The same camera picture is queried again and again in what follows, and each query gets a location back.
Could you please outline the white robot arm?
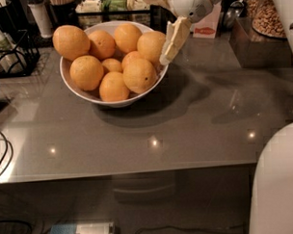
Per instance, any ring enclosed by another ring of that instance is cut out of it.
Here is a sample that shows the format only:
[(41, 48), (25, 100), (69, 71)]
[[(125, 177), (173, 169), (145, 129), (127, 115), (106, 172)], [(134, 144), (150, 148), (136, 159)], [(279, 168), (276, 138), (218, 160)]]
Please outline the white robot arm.
[[(175, 16), (167, 25), (161, 65), (170, 64), (200, 22), (222, 0), (144, 0)], [(293, 0), (273, 0), (293, 52)], [(249, 234), (293, 234), (293, 122), (266, 143), (253, 178)]]

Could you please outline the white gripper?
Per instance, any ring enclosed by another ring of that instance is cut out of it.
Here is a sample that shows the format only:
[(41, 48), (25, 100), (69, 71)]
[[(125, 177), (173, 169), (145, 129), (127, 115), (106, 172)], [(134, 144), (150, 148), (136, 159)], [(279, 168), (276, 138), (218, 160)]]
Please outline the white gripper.
[(213, 10), (212, 0), (143, 0), (150, 5), (160, 6), (178, 16), (168, 22), (166, 40), (159, 58), (161, 65), (169, 65), (189, 37), (192, 23), (198, 23)]

